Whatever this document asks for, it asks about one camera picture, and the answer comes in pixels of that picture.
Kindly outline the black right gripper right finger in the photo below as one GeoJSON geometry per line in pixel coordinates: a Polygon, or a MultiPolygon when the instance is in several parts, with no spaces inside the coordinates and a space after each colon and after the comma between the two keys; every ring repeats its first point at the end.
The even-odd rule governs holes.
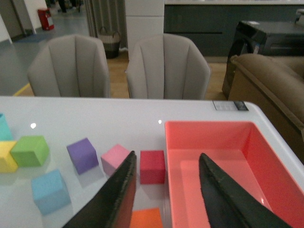
{"type": "Polygon", "coordinates": [[[199,179],[212,228],[289,228],[259,203],[207,154],[199,157],[199,179]]]}

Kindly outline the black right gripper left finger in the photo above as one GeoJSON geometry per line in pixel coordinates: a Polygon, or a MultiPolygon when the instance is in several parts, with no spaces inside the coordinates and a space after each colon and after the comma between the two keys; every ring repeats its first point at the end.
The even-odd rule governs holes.
{"type": "Polygon", "coordinates": [[[65,225],[65,228],[128,228],[136,192],[137,157],[124,159],[96,195],[65,225]]]}

